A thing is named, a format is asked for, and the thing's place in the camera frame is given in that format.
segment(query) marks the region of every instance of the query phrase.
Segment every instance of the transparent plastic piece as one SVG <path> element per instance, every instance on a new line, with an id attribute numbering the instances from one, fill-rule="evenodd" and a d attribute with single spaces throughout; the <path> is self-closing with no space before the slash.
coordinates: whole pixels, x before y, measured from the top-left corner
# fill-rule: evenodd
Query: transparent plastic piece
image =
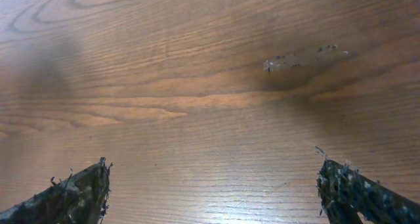
<path id="1" fill-rule="evenodd" d="M 277 56 L 264 62 L 264 70 L 288 70 L 295 66 L 319 66 L 348 56 L 348 51 L 339 50 L 337 45 L 308 49 L 299 53 Z"/>

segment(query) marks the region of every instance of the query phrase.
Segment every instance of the wood grain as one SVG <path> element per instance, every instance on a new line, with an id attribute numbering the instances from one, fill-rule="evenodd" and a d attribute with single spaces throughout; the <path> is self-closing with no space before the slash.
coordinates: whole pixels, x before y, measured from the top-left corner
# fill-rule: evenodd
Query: wood grain
<path id="1" fill-rule="evenodd" d="M 106 156 L 105 223 L 327 223 L 314 145 L 420 202 L 417 2 L 0 0 L 0 210 Z"/>

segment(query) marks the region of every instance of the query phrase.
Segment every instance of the transparent object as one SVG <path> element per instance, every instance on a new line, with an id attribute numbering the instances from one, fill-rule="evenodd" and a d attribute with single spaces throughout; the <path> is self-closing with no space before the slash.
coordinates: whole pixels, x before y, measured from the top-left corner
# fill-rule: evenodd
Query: transparent object
<path id="1" fill-rule="evenodd" d="M 348 51 L 339 50 L 337 45 L 328 45 L 317 49 L 308 49 L 299 53 L 277 56 L 264 62 L 264 70 L 288 70 L 295 66 L 319 66 L 335 60 L 346 58 Z"/>

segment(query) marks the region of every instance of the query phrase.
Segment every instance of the wooden surface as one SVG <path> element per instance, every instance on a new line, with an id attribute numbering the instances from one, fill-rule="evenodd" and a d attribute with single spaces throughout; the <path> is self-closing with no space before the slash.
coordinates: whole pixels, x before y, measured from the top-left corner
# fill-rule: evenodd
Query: wooden surface
<path id="1" fill-rule="evenodd" d="M 323 148 L 420 202 L 418 0 L 0 0 L 0 210 L 106 156 L 104 223 L 327 223 Z M 342 62 L 263 62 L 324 43 Z"/>

